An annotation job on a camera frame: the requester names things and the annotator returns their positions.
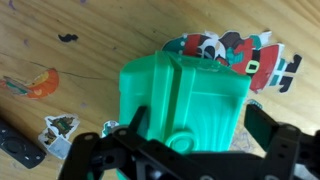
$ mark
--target sticker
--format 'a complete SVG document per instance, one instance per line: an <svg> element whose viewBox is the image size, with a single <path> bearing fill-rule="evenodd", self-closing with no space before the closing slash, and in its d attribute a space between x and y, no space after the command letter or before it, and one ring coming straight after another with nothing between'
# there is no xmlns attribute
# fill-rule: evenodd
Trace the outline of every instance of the sticker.
<svg viewBox="0 0 320 180"><path fill-rule="evenodd" d="M249 132L247 130L242 129L235 131L230 150L244 151L247 153L254 151L254 144L251 142Z"/></svg>
<svg viewBox="0 0 320 180"><path fill-rule="evenodd" d="M76 41L79 37L75 34L66 34L65 36L58 35L60 41L62 42L70 42L70 41Z"/></svg>
<svg viewBox="0 0 320 180"><path fill-rule="evenodd" d="M57 137L50 128L45 129L39 136L38 140L54 156L65 159L71 147L71 143L64 138Z"/></svg>
<svg viewBox="0 0 320 180"><path fill-rule="evenodd" d="M112 128L119 126L119 123L117 121L107 121L103 125L103 130L101 132L101 137L106 137L108 134L112 132Z"/></svg>
<svg viewBox="0 0 320 180"><path fill-rule="evenodd" d="M57 139L57 136L50 128L46 128L39 136L39 141L44 147L49 148L50 145Z"/></svg>
<svg viewBox="0 0 320 180"><path fill-rule="evenodd" d="M56 69L48 69L38 76L27 87L32 91L27 96L32 99L39 99L55 92L59 86L59 76Z"/></svg>
<svg viewBox="0 0 320 180"><path fill-rule="evenodd" d="M10 77L4 76L0 85L15 95L39 99L55 92L59 86L59 76L55 69L48 69L38 76L32 83L24 84Z"/></svg>
<svg viewBox="0 0 320 180"><path fill-rule="evenodd" d="M66 140L69 139L71 133L75 131L80 124L78 116L73 114L64 114L57 117L47 116L45 117L45 121L54 134Z"/></svg>
<svg viewBox="0 0 320 180"><path fill-rule="evenodd" d="M68 156L71 143L61 137L58 137L48 148L48 151L60 159L65 159Z"/></svg>
<svg viewBox="0 0 320 180"><path fill-rule="evenodd" d="M162 50L219 61L250 76L250 89L255 93L268 86L282 86L279 92L284 93L289 90L302 57L295 54L292 62L281 58L284 44L268 45L271 35L271 31L246 38L236 31L227 31L221 37L213 32L183 34L168 41Z"/></svg>
<svg viewBox="0 0 320 180"><path fill-rule="evenodd" d="M247 103L248 103L248 104L254 104L254 105L258 106L260 109L263 108L263 106L262 106L258 101L254 100L254 99L249 99L249 100L247 101Z"/></svg>

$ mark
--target wood grain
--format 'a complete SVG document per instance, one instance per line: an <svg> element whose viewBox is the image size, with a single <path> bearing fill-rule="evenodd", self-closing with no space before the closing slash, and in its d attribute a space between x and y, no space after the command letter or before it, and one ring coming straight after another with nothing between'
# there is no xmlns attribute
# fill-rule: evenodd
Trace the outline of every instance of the wood grain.
<svg viewBox="0 0 320 180"><path fill-rule="evenodd" d="M119 72L127 62L153 54L184 32L204 30L222 35L233 29L246 37L268 29L273 31L272 42L286 45L285 58L300 53L304 59L288 93L268 88L249 98L276 120L308 134L320 129L318 1L13 0L13 5L15 10L8 0L0 1L0 76L30 82L46 70L37 64L60 72L58 90L40 100L0 89L1 116L39 145L37 136L48 115L79 115L81 123L71 141L83 132L100 133L105 121L118 119ZM78 41L60 42L58 34L67 33L78 35ZM255 152L262 154L259 148ZM62 163L48 155L27 170L0 151L0 179L56 179ZM114 171L105 175L115 177Z"/></svg>

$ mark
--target green plastic block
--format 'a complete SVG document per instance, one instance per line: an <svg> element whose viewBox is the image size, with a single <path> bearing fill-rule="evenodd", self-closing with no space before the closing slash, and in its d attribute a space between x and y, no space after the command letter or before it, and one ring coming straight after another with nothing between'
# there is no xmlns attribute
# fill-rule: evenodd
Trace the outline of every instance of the green plastic block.
<svg viewBox="0 0 320 180"><path fill-rule="evenodd" d="M157 51L129 62L120 73L120 125L139 106L150 114L147 140L177 152L225 151L250 85L219 62Z"/></svg>

